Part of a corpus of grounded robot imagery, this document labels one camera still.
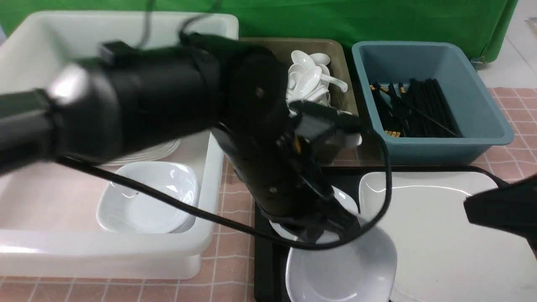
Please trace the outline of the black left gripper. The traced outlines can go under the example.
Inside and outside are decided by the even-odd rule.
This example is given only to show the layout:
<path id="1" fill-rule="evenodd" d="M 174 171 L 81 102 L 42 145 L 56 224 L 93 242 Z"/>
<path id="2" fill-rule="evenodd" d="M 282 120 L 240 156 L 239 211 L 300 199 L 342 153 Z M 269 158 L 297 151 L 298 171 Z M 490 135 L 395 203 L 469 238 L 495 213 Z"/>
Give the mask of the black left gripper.
<path id="1" fill-rule="evenodd" d="M 336 201 L 311 146 L 294 130 L 292 122 L 222 122 L 212 134 L 265 218 L 295 236 L 275 242 L 319 244 L 325 232 L 336 235 L 333 244 L 360 237 L 357 217 Z"/>

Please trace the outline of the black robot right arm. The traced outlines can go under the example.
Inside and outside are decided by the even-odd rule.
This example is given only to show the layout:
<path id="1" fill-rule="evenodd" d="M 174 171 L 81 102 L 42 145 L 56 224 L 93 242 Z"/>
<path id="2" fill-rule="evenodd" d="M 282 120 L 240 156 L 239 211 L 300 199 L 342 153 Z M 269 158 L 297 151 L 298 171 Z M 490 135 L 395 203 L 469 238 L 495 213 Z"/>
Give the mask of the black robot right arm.
<path id="1" fill-rule="evenodd" d="M 468 197 L 464 210 L 471 224 L 523 237 L 533 252 L 537 240 L 537 176 Z"/>

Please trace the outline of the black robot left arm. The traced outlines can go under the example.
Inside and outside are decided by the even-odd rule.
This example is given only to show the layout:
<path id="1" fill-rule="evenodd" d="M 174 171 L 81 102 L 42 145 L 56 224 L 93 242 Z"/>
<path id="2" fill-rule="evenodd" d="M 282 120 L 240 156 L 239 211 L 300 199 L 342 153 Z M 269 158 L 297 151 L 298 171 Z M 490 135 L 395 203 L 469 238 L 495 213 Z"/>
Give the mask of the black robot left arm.
<path id="1" fill-rule="evenodd" d="M 100 165 L 210 130 L 270 221 L 297 236 L 276 239 L 181 205 L 188 213 L 256 237 L 307 250 L 361 235 L 355 215 L 334 196 L 314 157 L 332 135 L 337 111 L 316 129 L 285 101 L 287 71 L 259 45 L 181 34 L 178 46 L 139 50 L 102 44 L 99 57 L 65 67 L 46 89 L 1 96 L 1 174 L 52 161 L 117 180 Z"/>

